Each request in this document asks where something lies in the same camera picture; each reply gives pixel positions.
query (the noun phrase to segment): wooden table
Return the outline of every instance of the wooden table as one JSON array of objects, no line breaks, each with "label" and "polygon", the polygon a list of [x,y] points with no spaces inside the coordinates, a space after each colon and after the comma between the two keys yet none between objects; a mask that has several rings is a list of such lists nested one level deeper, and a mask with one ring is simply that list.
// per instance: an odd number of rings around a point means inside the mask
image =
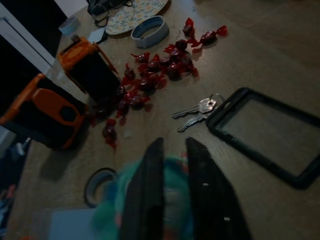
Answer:
[{"label": "wooden table", "polygon": [[[151,55],[184,38],[182,27],[188,17],[194,20],[198,37],[221,25],[229,29],[228,37],[193,56],[199,80],[187,76],[169,81],[152,96],[151,112],[130,111],[127,124],[116,127],[115,154],[104,143],[103,123],[89,129],[76,151],[55,152],[33,142],[6,240],[31,234],[35,214],[44,209],[85,208],[83,188],[97,169],[118,170],[137,160],[157,137],[165,138],[167,154],[178,155],[185,150],[186,136],[206,144],[233,184],[253,239],[319,239],[320,179],[307,190],[295,190],[211,135],[204,123],[177,133],[176,128],[186,119],[170,116],[212,93],[228,97],[240,87],[250,87],[320,117],[319,12],[320,3],[315,0],[173,0],[163,14],[170,34],[148,50]],[[81,21],[77,33],[88,37],[96,29],[93,19],[86,9],[76,16]],[[70,42],[64,37],[60,50]],[[101,47],[120,73],[126,62],[134,63],[130,53],[144,52],[136,48],[130,36],[110,37]],[[58,61],[47,76],[79,100],[88,101],[88,96],[66,78]],[[125,131],[131,131],[132,136],[125,138]]]}]

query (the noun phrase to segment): blue tape roll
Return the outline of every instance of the blue tape roll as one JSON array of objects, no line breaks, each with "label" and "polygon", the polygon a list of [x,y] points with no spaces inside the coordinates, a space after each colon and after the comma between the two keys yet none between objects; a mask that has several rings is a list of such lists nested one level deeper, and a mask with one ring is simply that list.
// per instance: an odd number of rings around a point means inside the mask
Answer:
[{"label": "blue tape roll", "polygon": [[[141,37],[149,29],[159,28],[152,34]],[[160,43],[169,33],[169,27],[162,16],[153,16],[136,26],[131,32],[131,38],[138,48],[147,49]]]}]

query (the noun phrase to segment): patterned plate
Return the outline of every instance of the patterned plate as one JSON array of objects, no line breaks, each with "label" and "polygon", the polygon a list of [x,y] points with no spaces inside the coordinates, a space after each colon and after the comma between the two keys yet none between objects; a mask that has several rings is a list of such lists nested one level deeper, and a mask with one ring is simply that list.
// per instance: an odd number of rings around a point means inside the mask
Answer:
[{"label": "patterned plate", "polygon": [[128,32],[144,20],[155,16],[167,2],[168,0],[134,0],[132,7],[123,6],[109,18],[105,31],[109,35]]}]

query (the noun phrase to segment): key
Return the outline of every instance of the key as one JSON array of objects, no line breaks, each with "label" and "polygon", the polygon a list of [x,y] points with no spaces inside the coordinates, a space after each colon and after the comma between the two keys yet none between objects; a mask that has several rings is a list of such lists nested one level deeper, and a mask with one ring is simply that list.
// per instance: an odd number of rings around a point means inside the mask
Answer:
[{"label": "key", "polygon": [[201,120],[203,119],[207,119],[208,116],[210,115],[211,113],[208,113],[208,114],[203,114],[202,112],[198,113],[197,115],[195,115],[194,117],[190,118],[185,124],[183,124],[181,127],[179,127],[177,129],[177,131],[179,133],[183,133],[187,128],[191,127],[192,125],[200,122]]},{"label": "key", "polygon": [[201,100],[199,102],[198,106],[194,106],[194,107],[188,108],[186,110],[179,111],[179,112],[172,114],[172,118],[177,119],[177,118],[184,117],[185,115],[196,114],[198,112],[203,113],[203,114],[210,112],[210,111],[212,111],[212,109],[214,108],[216,103],[217,103],[216,100],[208,97],[206,99]]}]

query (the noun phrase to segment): teal fluffy toy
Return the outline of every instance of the teal fluffy toy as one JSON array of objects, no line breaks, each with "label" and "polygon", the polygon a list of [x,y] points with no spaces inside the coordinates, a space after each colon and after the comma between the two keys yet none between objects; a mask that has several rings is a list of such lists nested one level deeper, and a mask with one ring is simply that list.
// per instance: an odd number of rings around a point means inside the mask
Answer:
[{"label": "teal fluffy toy", "polygon": [[[96,240],[118,239],[126,189],[139,164],[140,161],[128,165],[118,173],[115,181],[106,186],[104,200],[96,208],[92,219]],[[192,240],[193,223],[187,165],[184,159],[175,156],[167,157],[163,164],[165,198],[163,238]]]}]

